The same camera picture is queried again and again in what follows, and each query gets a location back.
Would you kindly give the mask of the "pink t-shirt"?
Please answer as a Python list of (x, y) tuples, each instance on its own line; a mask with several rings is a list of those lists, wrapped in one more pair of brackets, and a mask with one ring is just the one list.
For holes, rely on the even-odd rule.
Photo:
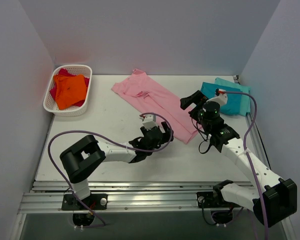
[(180, 107), (180, 98), (150, 78), (146, 72), (134, 69), (125, 80), (111, 90), (141, 113), (153, 112), (165, 117), (174, 137), (188, 144), (198, 131), (189, 114)]

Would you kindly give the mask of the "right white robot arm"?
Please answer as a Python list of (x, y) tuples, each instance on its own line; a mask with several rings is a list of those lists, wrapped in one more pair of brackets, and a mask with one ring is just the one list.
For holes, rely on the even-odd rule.
[(227, 91), (217, 89), (215, 97), (208, 98), (201, 91), (180, 99), (180, 108), (189, 111), (192, 120), (203, 128), (209, 146), (230, 159), (249, 179), (254, 190), (224, 180), (213, 187), (212, 200), (217, 206), (232, 203), (254, 213), (266, 227), (297, 212), (297, 185), (292, 179), (283, 179), (270, 170), (249, 148), (240, 135), (220, 116), (220, 108), (228, 100)]

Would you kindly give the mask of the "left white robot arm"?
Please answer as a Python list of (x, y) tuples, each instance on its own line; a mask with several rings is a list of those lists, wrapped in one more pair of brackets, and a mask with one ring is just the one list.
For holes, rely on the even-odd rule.
[(92, 134), (86, 135), (78, 142), (64, 150), (59, 158), (65, 169), (71, 187), (75, 193), (73, 204), (85, 210), (91, 203), (91, 191), (88, 177), (101, 163), (123, 162), (139, 163), (151, 156), (154, 150), (174, 139), (173, 130), (167, 122), (162, 122), (164, 131), (158, 125), (140, 128), (143, 136), (118, 146), (113, 143), (99, 142)]

